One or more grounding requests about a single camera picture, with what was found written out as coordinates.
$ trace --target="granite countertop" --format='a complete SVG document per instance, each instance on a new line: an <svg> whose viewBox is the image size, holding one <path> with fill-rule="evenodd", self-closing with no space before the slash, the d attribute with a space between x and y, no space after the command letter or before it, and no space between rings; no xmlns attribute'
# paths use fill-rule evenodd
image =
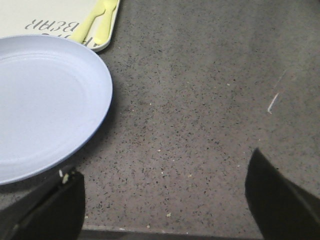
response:
<svg viewBox="0 0 320 240"><path fill-rule="evenodd" d="M244 194L256 147L320 197L319 6L121 1L99 53L109 113L63 163L85 176L83 227L261 238ZM0 207L46 174L0 186Z"/></svg>

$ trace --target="black object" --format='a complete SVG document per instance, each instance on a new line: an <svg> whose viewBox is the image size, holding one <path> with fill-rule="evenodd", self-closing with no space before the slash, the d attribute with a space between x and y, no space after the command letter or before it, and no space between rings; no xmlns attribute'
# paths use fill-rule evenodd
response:
<svg viewBox="0 0 320 240"><path fill-rule="evenodd" d="M266 240L320 239L320 200L282 176L258 149L249 163L245 196Z"/></svg>
<svg viewBox="0 0 320 240"><path fill-rule="evenodd" d="M84 216L84 176L66 166L0 212L0 240L76 240Z"/></svg>

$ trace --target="yellow utensil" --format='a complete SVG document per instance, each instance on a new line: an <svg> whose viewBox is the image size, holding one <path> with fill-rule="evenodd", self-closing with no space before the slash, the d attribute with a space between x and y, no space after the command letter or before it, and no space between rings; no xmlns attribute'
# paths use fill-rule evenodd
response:
<svg viewBox="0 0 320 240"><path fill-rule="evenodd" d="M118 4L118 0L104 0L103 3L105 12L93 38L94 43L96 43L97 45L104 44L109 38L112 14Z"/></svg>
<svg viewBox="0 0 320 240"><path fill-rule="evenodd" d="M98 0L94 5L90 14L86 17L86 19L75 29L74 33L69 37L69 39L74 40L78 43L81 43L85 40L92 23L96 19L96 17L104 14L105 5L104 2L106 0Z"/></svg>

